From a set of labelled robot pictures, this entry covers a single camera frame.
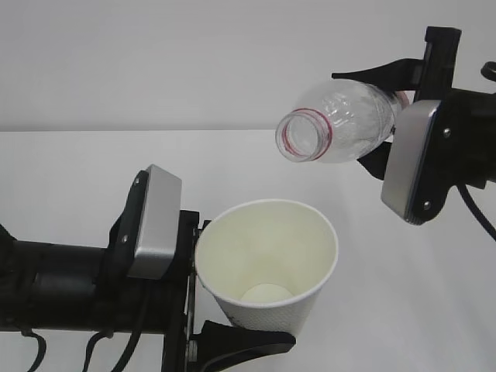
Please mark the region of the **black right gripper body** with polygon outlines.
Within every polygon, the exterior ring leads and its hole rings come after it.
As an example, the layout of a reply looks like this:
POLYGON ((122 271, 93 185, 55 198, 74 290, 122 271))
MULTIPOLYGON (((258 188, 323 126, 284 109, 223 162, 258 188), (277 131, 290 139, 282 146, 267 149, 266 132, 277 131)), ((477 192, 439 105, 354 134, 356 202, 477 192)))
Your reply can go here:
POLYGON ((461 31, 430 26, 414 101, 440 100, 418 189, 488 182, 488 94, 453 87, 461 31))

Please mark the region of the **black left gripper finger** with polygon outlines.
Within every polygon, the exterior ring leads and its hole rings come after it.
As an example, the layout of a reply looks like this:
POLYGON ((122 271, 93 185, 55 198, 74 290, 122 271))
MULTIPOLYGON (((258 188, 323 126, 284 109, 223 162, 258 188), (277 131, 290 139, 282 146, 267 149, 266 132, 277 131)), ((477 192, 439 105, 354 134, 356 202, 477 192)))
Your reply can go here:
POLYGON ((224 371, 250 360, 289 352, 296 338, 287 332, 250 330, 206 321, 193 335, 196 357, 190 371, 224 371))
POLYGON ((204 220, 203 224, 198 228, 198 231, 200 233, 202 233, 207 228, 207 226, 210 224, 210 222, 211 222, 211 220, 209 220, 209 219, 204 220))

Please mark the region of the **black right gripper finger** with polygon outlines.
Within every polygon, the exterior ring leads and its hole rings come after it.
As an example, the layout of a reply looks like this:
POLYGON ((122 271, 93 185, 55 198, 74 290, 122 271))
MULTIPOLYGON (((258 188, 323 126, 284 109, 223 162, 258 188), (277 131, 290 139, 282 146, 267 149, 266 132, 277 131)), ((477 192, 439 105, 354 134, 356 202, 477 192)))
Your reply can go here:
POLYGON ((383 142, 380 146, 360 157, 357 161, 374 178, 384 180, 391 143, 383 142))
POLYGON ((379 67, 347 73, 332 73, 332 79, 371 84, 383 91, 415 91, 422 76, 423 60, 404 58, 379 67))

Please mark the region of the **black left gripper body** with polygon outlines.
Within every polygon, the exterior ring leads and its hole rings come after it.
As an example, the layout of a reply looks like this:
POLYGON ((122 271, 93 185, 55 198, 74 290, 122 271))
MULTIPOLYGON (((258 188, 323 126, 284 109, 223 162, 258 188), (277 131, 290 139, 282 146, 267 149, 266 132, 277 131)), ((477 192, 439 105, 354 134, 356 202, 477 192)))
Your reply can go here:
POLYGON ((199 213, 181 211, 179 229, 174 234, 176 250, 171 265, 158 279, 130 277, 130 244, 137 241, 138 218, 123 212, 109 232, 96 294, 99 316, 105 321, 95 337, 112 337, 115 332, 130 332, 121 356, 112 368, 123 371, 144 333, 164 334, 162 371, 183 371, 186 345, 188 282, 192 272, 194 245, 198 240, 199 213))

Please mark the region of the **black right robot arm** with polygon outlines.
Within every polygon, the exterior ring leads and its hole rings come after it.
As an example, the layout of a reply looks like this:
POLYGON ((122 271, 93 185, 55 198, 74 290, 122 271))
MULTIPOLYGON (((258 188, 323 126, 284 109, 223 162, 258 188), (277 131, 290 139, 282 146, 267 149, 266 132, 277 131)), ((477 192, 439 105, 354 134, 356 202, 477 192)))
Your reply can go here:
POLYGON ((412 91, 394 123, 391 143, 359 159, 392 191, 484 188, 495 180, 495 95, 453 87, 461 31, 430 26, 421 59, 403 58, 370 69, 334 73, 334 80, 370 84, 387 93, 412 91))

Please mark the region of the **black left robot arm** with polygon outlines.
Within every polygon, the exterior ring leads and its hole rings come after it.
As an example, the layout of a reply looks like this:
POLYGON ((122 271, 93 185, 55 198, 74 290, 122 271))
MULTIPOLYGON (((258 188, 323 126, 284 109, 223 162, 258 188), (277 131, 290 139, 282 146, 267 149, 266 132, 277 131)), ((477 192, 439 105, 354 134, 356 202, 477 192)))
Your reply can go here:
POLYGON ((286 332, 248 330, 207 321, 193 331, 195 272, 192 254, 199 214, 179 218, 176 256, 160 279, 130 277, 123 258, 130 235, 119 218, 106 248, 17 240, 1 233, 1 329, 36 338, 38 367, 46 353, 39 329, 89 331, 86 346, 117 332, 129 341, 115 369, 123 370, 144 333, 164 338, 164 371, 221 371, 260 357, 286 353, 296 343, 286 332))

